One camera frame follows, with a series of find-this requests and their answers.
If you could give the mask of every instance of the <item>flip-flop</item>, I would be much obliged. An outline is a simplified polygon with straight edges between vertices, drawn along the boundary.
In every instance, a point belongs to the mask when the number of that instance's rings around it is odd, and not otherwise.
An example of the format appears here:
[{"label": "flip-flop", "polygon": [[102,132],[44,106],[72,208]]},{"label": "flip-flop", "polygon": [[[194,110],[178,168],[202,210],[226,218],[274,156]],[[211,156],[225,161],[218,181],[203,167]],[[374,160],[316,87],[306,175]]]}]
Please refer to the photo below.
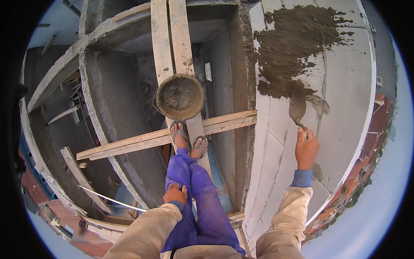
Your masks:
[{"label": "flip-flop", "polygon": [[[184,126],[184,123],[182,121],[173,121],[170,125],[170,132],[171,132],[172,127],[176,124],[178,126],[179,123],[182,123],[182,125]],[[176,139],[177,134],[180,134],[181,136],[183,136],[183,138],[187,141],[187,136],[184,134],[184,132],[182,132],[179,128],[177,128],[177,130],[174,131],[174,134],[171,137],[173,139],[174,144],[176,143],[175,139]]]},{"label": "flip-flop", "polygon": [[[195,146],[195,144],[197,143],[197,139],[199,139],[199,138],[201,138],[202,140],[205,140],[206,141],[206,144],[207,144],[207,147],[208,147],[208,140],[204,136],[198,136],[198,137],[196,137],[195,140],[194,140],[194,143],[193,143],[193,147]],[[196,150],[196,149],[201,149],[201,157],[200,158],[202,158],[204,156],[204,148],[202,148],[202,145],[200,144],[198,147],[193,148],[191,150],[191,152],[194,151],[194,150]]]}]

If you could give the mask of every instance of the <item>foot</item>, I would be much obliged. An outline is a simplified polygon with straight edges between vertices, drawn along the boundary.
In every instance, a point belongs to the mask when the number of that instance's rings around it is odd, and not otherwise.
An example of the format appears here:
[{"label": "foot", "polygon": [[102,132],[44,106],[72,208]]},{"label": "foot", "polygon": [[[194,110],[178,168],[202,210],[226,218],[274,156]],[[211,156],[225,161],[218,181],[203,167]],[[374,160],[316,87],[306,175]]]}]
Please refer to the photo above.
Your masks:
[{"label": "foot", "polygon": [[[174,126],[171,127],[170,136],[172,137],[174,132],[178,129],[180,129],[181,132],[184,133],[184,125],[181,122],[178,123],[178,125],[175,124]],[[176,144],[177,148],[186,148],[188,151],[190,151],[190,149],[188,148],[188,145],[187,145],[187,141],[180,134],[176,135],[176,137],[174,139],[174,143]]]},{"label": "foot", "polygon": [[204,149],[204,153],[207,152],[207,143],[206,143],[206,141],[202,138],[198,138],[197,142],[195,143],[195,145],[193,147],[194,150],[191,151],[191,153],[190,153],[190,158],[197,158],[197,159],[201,158],[201,156],[203,155],[203,152],[202,152],[201,148],[195,149],[196,147],[198,147],[200,145],[202,146],[202,149]]}]

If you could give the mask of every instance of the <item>worker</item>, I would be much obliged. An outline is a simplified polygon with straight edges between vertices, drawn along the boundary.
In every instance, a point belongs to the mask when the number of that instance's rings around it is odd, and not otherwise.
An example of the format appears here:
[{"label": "worker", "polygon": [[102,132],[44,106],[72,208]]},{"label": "worker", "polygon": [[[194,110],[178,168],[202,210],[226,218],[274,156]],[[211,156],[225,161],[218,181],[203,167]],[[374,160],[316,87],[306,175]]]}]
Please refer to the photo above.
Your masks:
[{"label": "worker", "polygon": [[[197,164],[207,152],[207,139],[198,137],[188,154],[181,122],[171,125],[170,135],[177,154],[168,164],[165,203],[139,216],[104,258],[251,258],[239,246],[207,171]],[[298,129],[295,151],[298,170],[272,219],[272,229],[256,242],[258,258],[303,258],[301,241],[305,238],[307,206],[312,196],[312,166],[319,148],[312,130],[308,129],[306,134],[302,128]],[[197,220],[191,197],[197,202]]]}]

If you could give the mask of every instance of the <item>leg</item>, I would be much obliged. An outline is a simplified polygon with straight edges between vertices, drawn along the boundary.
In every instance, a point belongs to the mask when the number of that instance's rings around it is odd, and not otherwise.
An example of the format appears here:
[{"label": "leg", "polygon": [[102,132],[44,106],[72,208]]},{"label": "leg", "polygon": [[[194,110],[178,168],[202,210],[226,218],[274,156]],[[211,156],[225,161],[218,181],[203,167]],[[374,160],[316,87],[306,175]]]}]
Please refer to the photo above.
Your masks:
[{"label": "leg", "polygon": [[181,187],[185,185],[188,189],[188,198],[187,203],[184,206],[184,210],[182,211],[183,219],[177,223],[173,231],[170,233],[161,252],[171,251],[174,248],[180,249],[183,247],[198,244],[196,237],[197,229],[195,227],[196,223],[193,211],[191,209],[192,201],[190,191],[190,171],[188,168],[188,165],[191,163],[192,159],[188,156],[188,150],[185,147],[180,147],[187,145],[185,140],[184,142],[181,140],[184,140],[184,138],[177,135],[177,154],[173,156],[168,163],[165,188],[167,191],[168,187],[172,183],[178,183]]},{"label": "leg", "polygon": [[244,249],[239,246],[237,235],[207,171],[196,162],[190,163],[188,168],[191,175],[191,192],[197,204],[198,244],[229,245],[246,255]]}]

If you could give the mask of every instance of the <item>beige long-sleeve shirt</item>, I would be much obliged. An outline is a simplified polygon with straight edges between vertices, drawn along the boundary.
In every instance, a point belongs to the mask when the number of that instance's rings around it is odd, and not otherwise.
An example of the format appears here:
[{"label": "beige long-sleeve shirt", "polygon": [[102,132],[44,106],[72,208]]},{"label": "beige long-sleeve shirt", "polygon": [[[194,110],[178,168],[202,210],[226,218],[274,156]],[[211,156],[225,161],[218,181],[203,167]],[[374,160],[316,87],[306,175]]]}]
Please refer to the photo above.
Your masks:
[{"label": "beige long-sleeve shirt", "polygon": [[[312,193],[310,187],[288,187],[279,211],[272,219],[273,229],[266,231],[256,242],[258,259],[303,258],[300,249],[301,241],[305,236],[302,232],[305,230],[308,203]],[[170,258],[171,252],[160,254],[160,251],[181,218],[178,207],[170,203],[143,213],[119,237],[104,258]],[[253,257],[245,257],[227,245],[195,245],[178,249],[174,258],[252,259]]]}]

